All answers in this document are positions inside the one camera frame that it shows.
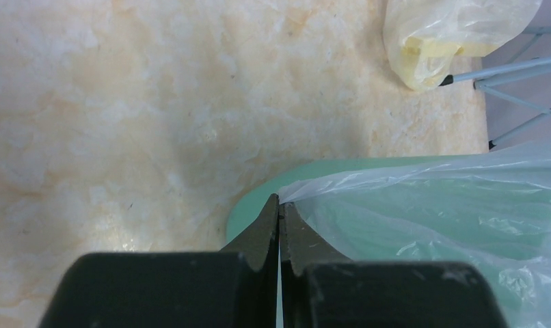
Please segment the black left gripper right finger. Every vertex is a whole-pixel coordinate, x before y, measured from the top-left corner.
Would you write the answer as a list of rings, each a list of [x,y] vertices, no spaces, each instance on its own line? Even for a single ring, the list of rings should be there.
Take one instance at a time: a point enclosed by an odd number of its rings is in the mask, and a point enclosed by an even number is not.
[[[330,245],[292,203],[280,206],[284,327],[506,327],[470,264],[357,261]]]

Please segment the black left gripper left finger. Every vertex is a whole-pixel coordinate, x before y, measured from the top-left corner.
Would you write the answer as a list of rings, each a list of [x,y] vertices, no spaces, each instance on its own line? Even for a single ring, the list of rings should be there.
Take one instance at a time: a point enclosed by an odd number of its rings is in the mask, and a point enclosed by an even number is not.
[[[95,252],[65,272],[41,327],[275,327],[279,199],[218,251]]]

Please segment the clear yellow plastic bag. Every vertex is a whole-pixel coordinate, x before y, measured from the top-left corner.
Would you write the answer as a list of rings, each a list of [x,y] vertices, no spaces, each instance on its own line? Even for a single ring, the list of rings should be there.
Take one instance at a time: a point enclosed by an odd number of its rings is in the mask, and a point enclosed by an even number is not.
[[[411,90],[433,90],[454,58],[489,55],[523,32],[540,7],[533,0],[388,1],[383,41],[390,68]]]

